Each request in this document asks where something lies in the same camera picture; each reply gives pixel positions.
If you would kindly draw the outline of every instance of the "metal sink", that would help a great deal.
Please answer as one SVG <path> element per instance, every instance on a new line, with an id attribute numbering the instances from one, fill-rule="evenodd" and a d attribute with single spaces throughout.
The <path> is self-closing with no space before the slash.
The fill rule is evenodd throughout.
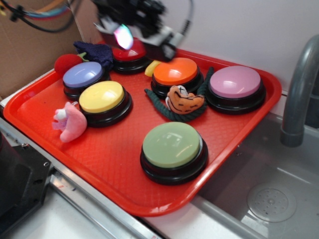
<path id="1" fill-rule="evenodd" d="M 281 122 L 268 114 L 193 203 L 247 238 L 319 238 L 319 131 L 306 126 L 303 144 L 289 148 L 280 143 Z"/>

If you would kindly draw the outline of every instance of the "orange tiger plush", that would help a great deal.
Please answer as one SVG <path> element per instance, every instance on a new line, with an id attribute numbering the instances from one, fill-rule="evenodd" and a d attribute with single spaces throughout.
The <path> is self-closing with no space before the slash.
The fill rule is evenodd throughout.
<path id="1" fill-rule="evenodd" d="M 188 94 L 183 86 L 172 86 L 165 101 L 169 110 L 179 115 L 186 115 L 200 108 L 205 98 L 202 95 Z"/>

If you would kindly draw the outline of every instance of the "pink plush toy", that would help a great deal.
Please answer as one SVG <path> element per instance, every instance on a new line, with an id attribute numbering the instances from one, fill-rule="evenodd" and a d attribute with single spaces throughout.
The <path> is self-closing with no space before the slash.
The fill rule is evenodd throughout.
<path id="1" fill-rule="evenodd" d="M 63 109 L 55 111 L 54 119 L 58 122 L 53 122 L 53 129 L 62 131 L 60 139 L 67 143 L 78 138 L 87 127 L 85 116 L 75 107 L 77 102 L 67 102 Z"/>

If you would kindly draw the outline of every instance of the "tray rim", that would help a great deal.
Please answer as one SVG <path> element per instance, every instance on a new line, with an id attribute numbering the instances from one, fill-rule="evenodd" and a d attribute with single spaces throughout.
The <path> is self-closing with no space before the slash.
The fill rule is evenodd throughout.
<path id="1" fill-rule="evenodd" d="M 188 57 L 193 59 L 194 61 L 197 61 L 197 63 L 201 62 L 205 65 L 209 65 L 210 63 L 217 63 L 218 65 L 222 67 L 240 65 L 233 62 L 220 60 L 217 58 L 204 56 L 197 53 L 188 52 L 185 50 L 178 50 L 177 57 L 186 57 L 186 58 Z M 106 195 L 104 191 L 100 191 L 100 190 L 99 191 L 102 194 L 104 194 L 106 197 L 114 201 L 116 204 L 118 204 L 122 209 L 124 209 L 128 213 L 136 215 L 136 216 L 142 216 L 142 217 L 161 216 L 161 215 L 173 212 L 181 208 L 182 206 L 184 206 L 186 203 L 188 203 L 199 191 L 199 189 L 207 182 L 207 180 L 224 163 L 224 161 L 235 150 L 238 144 L 240 144 L 247 137 L 247 135 L 266 116 L 266 114 L 279 101 L 281 97 L 282 87 L 278 79 L 266 71 L 259 70 L 256 68 L 253 68 L 253 69 L 255 69 L 262 76 L 262 78 L 264 77 L 267 79 L 265 86 L 267 89 L 268 99 L 266 99 L 265 103 L 261 107 L 262 110 L 258 110 L 258 113 L 252 116 L 252 118 L 240 130 L 240 132 L 231 141 L 229 141 L 226 147 L 215 157 L 215 159 L 210 164 L 208 164 L 208 166 L 202 172 L 201 177 L 199 179 L 195 179 L 182 195 L 180 195 L 178 198 L 176 198 L 173 202 L 171 202 L 168 205 L 162 205 L 156 208 L 149 208 L 149 207 L 140 206 L 131 201 L 125 200 L 125 198 L 123 198 L 119 194 L 119 192 L 114 190 L 112 187 L 108 188 L 108 192 L 112 193 L 111 196 Z M 48 87 L 48 82 L 49 82 L 49 85 L 51 85 L 59 79 L 60 77 L 58 77 L 54 71 L 48 72 L 47 74 L 40 77 L 39 80 L 30 84 L 25 89 L 21 90 L 15 96 L 13 96 L 8 101 L 8 103 L 6 104 L 4 108 L 3 115 L 6 118 L 6 120 L 12 123 L 15 127 L 17 127 L 20 131 L 22 131 L 32 140 L 34 140 L 37 144 L 39 144 L 37 142 L 38 140 L 36 140 L 37 133 L 34 132 L 32 129 L 29 129 L 28 127 L 25 128 L 23 122 L 17 119 L 14 116 L 14 113 L 26 100 L 30 99 L 32 96 L 39 93 L 44 86 Z M 50 149 L 52 148 L 52 145 L 50 145 L 50 143 L 46 141 L 43 141 L 39 146 L 41 146 L 44 150 L 46 150 L 49 153 L 50 153 Z M 57 160 L 59 160 L 58 159 L 59 155 L 63 157 L 63 153 L 60 153 L 57 156 L 55 156 Z M 102 182 L 100 182 L 99 179 L 94 178 L 90 175 L 87 175 L 86 178 L 84 177 L 82 178 L 85 181 L 89 182 L 90 184 L 92 184 L 92 182 L 94 182 L 95 184 L 102 184 Z"/>

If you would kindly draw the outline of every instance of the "black surface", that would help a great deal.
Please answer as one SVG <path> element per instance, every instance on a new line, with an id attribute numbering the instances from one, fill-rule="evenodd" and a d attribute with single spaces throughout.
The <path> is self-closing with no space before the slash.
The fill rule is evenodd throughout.
<path id="1" fill-rule="evenodd" d="M 0 136 L 0 238 L 3 238 L 42 206 L 51 163 L 31 146 L 11 147 Z"/>

